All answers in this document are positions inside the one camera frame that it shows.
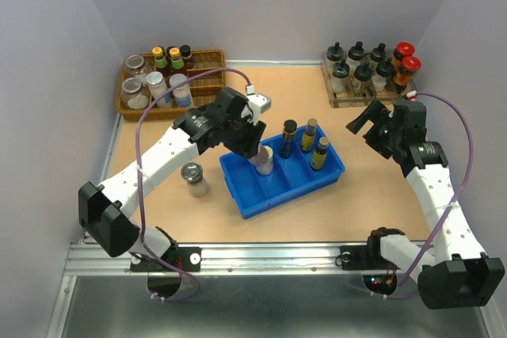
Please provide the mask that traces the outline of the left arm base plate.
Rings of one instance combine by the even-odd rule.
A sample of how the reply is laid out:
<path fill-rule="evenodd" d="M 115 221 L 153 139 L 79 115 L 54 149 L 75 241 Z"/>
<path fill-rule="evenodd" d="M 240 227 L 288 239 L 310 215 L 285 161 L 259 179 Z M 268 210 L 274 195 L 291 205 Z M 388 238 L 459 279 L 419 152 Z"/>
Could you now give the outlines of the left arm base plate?
<path fill-rule="evenodd" d="M 128 253 L 131 255 L 131 272 L 171 272 L 171 269 L 156 260 L 143 246 L 138 251 L 128 251 Z M 201 259 L 202 249 L 198 246 L 173 245 L 161 255 L 161 260 L 186 272 L 199 272 Z"/>

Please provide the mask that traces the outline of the green lid spice jar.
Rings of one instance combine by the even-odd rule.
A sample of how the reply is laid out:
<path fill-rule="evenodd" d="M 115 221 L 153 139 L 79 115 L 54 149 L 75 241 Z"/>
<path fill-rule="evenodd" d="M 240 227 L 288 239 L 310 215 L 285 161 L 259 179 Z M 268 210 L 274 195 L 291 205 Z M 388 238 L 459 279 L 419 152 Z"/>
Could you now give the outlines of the green lid spice jar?
<path fill-rule="evenodd" d="M 255 159 L 255 169 L 260 175 L 267 176 L 273 171 L 273 149 L 270 146 L 260 146 Z"/>

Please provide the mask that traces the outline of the amber oil bottle black cap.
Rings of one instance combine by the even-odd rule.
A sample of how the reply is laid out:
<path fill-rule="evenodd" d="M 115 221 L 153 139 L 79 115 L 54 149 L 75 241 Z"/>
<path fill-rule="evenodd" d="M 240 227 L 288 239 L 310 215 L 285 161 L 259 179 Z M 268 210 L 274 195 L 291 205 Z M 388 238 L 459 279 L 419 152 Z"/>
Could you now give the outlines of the amber oil bottle black cap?
<path fill-rule="evenodd" d="M 297 132 L 297 123 L 294 120 L 285 120 L 282 131 L 282 145 L 280 146 L 279 155 L 283 159 L 287 159 L 292 154 L 292 142 L 295 140 Z"/>

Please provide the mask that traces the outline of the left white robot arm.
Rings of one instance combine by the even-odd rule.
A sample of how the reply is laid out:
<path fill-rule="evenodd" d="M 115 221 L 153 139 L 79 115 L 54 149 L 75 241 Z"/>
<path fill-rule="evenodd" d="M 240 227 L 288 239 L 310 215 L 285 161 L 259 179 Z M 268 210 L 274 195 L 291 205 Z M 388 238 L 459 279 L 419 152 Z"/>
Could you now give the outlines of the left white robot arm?
<path fill-rule="evenodd" d="M 111 257 L 140 254 L 157 269 L 174 270 L 176 241 L 160 228 L 133 222 L 135 210 L 169 175 L 210 148 L 223 145 L 244 158 L 256 156 L 266 127 L 261 114 L 271 104 L 263 94 L 223 88 L 212 103 L 187 110 L 128 167 L 98 185 L 80 187 L 81 227 Z"/>

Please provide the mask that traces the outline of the yellow label bottle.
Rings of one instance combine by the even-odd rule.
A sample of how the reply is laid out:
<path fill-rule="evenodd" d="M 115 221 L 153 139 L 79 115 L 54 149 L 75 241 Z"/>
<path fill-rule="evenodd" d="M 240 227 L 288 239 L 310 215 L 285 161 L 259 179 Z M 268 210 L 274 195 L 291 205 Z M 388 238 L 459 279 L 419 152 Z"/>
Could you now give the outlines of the yellow label bottle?
<path fill-rule="evenodd" d="M 307 125 L 300 143 L 300 148 L 303 152 L 309 152 L 311 150 L 314 144 L 317 126 L 318 121 L 315 118 L 310 118 L 307 121 Z"/>
<path fill-rule="evenodd" d="M 327 137 L 323 136 L 319 139 L 310 162 L 310 166 L 313 170 L 320 170 L 323 168 L 329 146 L 330 141 Z"/>

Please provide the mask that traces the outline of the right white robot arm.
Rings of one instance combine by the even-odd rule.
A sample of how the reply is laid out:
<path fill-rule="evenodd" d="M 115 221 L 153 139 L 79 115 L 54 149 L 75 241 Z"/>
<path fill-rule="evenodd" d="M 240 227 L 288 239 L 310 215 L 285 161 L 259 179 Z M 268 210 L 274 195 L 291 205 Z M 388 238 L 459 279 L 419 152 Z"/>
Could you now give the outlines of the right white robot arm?
<path fill-rule="evenodd" d="M 373 101 L 347 128 L 356 134 L 367 122 L 365 142 L 400 165 L 431 230 L 422 247 L 398 229 L 373 230 L 365 245 L 343 255 L 347 270 L 393 264 L 412 279 L 431 310 L 485 306 L 505 275 L 501 259 L 488 256 L 471 232 L 453 189 L 448 159 L 438 142 L 427 140 L 426 107 L 401 99 L 389 109 Z"/>

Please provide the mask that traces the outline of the pink lid spice jar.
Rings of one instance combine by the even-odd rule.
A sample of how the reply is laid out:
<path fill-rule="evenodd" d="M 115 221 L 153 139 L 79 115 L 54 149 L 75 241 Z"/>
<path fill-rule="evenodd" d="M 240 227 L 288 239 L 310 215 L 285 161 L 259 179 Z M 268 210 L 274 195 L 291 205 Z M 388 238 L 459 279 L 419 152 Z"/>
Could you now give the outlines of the pink lid spice jar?
<path fill-rule="evenodd" d="M 254 166 L 260 166 L 267 163 L 269 160 L 269 151 L 265 146 L 259 145 L 258 152 L 253 156 L 249 162 Z"/>

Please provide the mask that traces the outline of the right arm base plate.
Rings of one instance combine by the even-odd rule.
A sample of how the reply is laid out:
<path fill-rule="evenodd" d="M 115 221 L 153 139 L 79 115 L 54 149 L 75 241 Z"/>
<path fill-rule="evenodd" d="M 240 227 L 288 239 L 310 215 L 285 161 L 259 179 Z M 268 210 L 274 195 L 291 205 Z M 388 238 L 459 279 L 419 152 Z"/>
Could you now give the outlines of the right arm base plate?
<path fill-rule="evenodd" d="M 372 271 L 393 268 L 393 264 L 380 256 L 378 249 L 367 244 L 341 245 L 335 264 L 345 271 Z"/>

